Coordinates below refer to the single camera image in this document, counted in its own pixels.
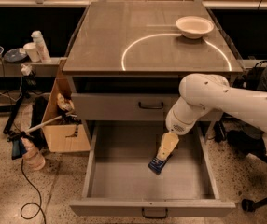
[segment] cup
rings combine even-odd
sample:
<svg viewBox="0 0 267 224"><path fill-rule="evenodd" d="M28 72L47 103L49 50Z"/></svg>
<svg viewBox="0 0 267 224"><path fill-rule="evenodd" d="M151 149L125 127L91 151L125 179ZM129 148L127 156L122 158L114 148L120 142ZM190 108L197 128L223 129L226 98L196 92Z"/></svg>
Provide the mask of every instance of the cup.
<svg viewBox="0 0 267 224"><path fill-rule="evenodd" d="M25 52L27 52L28 56L30 57L32 62L39 62L40 57L39 53L36 49L36 45L34 42L29 42L23 46Z"/></svg>

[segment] white bottle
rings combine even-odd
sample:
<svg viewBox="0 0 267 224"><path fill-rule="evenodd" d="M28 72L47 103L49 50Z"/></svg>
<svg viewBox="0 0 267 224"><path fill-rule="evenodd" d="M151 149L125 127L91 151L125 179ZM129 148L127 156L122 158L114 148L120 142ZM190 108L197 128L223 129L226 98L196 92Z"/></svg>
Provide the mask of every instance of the white bottle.
<svg viewBox="0 0 267 224"><path fill-rule="evenodd" d="M33 31L31 37L36 45L40 60L42 63L51 63L51 58L49 56L49 51L47 45L43 39L40 31Z"/></svg>
<svg viewBox="0 0 267 224"><path fill-rule="evenodd" d="M22 155L23 160L32 170L42 169L46 164L46 160L40 150L27 138L21 138L21 141L27 151Z"/></svg>

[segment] concrete floor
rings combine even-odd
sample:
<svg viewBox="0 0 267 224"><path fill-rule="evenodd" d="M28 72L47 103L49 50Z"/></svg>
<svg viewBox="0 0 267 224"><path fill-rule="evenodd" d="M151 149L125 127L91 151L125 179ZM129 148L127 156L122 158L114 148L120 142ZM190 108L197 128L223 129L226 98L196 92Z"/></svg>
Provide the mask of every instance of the concrete floor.
<svg viewBox="0 0 267 224"><path fill-rule="evenodd" d="M20 111L30 100L26 100ZM39 203L37 191L21 173L21 159L11 159L12 144L3 134L8 113L0 114L0 224L44 223L41 213L34 219L21 217L21 208L29 202ZM15 124L19 127L21 113ZM73 199L80 199L86 174L87 153L59 154L43 149L47 161L40 171L32 171L24 165L24 172L39 189L42 209L47 223L172 223L172 224L267 224L267 206L254 213L244 212L240 202L244 199L258 201L267 196L267 164L255 156L243 157L226 142L208 141L209 157L217 180L222 200L233 201L236 209L223 218L168 217L164 220L149 220L143 217L78 217L69 207ZM37 208L32 205L23 214L31 216Z"/></svg>

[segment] closed drawer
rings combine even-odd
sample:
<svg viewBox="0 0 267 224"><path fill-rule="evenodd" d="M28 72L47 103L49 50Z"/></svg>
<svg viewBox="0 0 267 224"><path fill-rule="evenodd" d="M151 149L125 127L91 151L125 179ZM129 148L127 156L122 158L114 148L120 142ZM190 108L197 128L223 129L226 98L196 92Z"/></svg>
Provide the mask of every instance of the closed drawer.
<svg viewBox="0 0 267 224"><path fill-rule="evenodd" d="M172 94L72 94L82 120L164 120L177 98Z"/></svg>
<svg viewBox="0 0 267 224"><path fill-rule="evenodd" d="M146 218L224 217L235 204L218 197L206 146L195 127L160 175L148 164L156 155L163 122L98 122L92 136L83 198L77 215Z"/></svg>

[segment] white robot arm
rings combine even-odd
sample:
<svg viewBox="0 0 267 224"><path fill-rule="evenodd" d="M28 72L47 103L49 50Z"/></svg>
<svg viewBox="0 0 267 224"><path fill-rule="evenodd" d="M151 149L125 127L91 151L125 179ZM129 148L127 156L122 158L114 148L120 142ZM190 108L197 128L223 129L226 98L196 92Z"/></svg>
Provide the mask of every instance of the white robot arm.
<svg viewBox="0 0 267 224"><path fill-rule="evenodd" d="M195 122L212 109L226 112L267 133L267 92L236 89L219 75L191 74L179 85L180 97L166 118L169 133L162 137L157 155L165 161Z"/></svg>

